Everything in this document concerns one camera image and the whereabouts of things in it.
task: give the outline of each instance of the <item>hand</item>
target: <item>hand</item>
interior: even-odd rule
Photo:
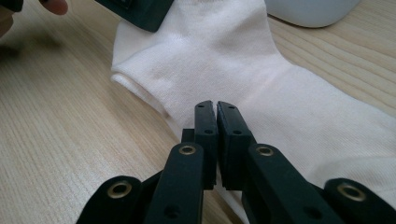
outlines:
[[[40,0],[40,3],[44,8],[56,15],[63,15],[67,12],[67,3],[65,0]],[[13,11],[5,7],[0,7],[0,37],[11,28],[13,14]]]

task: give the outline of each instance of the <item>black plastic bracket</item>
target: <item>black plastic bracket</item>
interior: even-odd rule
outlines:
[[[133,25],[156,32],[173,0],[95,0]]]
[[[11,11],[22,11],[23,0],[0,0],[0,6],[6,7]]]
[[[257,144],[238,108],[210,101],[195,107],[195,129],[183,130],[164,169],[143,183],[118,176],[87,202],[83,223],[201,223],[204,189],[241,190],[250,223],[396,223],[396,211],[362,184],[337,178],[309,182],[275,147]]]

